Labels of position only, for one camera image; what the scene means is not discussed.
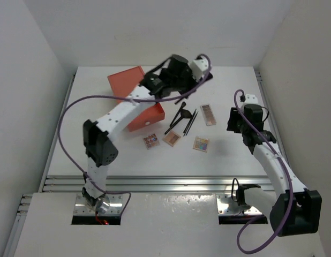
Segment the small black makeup brush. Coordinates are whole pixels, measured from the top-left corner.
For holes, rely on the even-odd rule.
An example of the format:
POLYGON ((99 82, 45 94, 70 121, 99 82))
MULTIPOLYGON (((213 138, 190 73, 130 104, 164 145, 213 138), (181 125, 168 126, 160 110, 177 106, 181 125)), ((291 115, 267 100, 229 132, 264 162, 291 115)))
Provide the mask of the small black makeup brush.
POLYGON ((188 96, 182 96, 181 98, 179 98, 174 104, 177 105, 182 101, 185 101, 186 99, 188 99, 188 96))

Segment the orange drawer box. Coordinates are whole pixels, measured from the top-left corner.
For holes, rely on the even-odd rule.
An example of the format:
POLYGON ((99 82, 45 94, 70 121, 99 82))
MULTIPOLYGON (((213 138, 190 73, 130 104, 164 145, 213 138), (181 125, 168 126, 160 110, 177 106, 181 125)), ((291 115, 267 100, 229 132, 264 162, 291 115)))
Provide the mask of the orange drawer box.
MULTIPOLYGON (((145 73, 141 66, 136 66, 115 74, 109 75, 108 81, 114 96, 128 97, 134 87, 142 80, 145 73)), ((148 125, 165 119, 165 112, 160 103, 154 104, 136 117, 128 126, 130 132, 142 129, 148 125)))

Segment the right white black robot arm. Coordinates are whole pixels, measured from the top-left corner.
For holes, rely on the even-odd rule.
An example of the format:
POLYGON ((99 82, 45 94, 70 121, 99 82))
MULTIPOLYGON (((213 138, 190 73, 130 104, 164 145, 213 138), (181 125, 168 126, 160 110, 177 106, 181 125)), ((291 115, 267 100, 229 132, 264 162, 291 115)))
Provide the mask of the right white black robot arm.
POLYGON ((265 211, 273 230, 279 236, 316 233, 319 227, 322 198, 318 191, 309 190, 293 173, 280 153, 273 134, 264 130, 263 109, 247 104, 243 113, 230 109, 227 131, 242 135, 243 143, 261 164, 276 193, 266 199, 260 185, 239 185, 236 200, 240 206, 254 206, 265 211))

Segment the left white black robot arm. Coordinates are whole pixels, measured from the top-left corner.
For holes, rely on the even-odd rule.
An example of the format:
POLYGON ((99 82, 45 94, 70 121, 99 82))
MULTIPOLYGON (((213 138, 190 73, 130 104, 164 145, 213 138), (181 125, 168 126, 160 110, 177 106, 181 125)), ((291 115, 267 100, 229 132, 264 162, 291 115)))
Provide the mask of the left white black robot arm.
POLYGON ((187 98, 212 77, 211 62, 201 54, 189 62, 180 55, 172 55, 145 73, 127 98, 122 99, 106 115, 83 124, 83 141, 88 157, 86 181, 82 194, 90 206, 96 206, 106 194, 109 165, 117 158, 115 139, 143 111, 158 102, 166 101, 172 92, 187 98))

